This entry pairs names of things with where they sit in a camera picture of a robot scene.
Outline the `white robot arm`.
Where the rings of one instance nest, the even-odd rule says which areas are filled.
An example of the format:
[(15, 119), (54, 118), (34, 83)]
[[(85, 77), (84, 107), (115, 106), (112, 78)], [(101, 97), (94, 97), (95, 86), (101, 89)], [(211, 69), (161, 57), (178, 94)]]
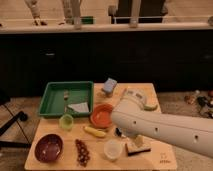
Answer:
[(147, 96), (126, 89), (111, 113), (127, 137), (144, 135), (213, 158), (213, 120), (146, 111)]

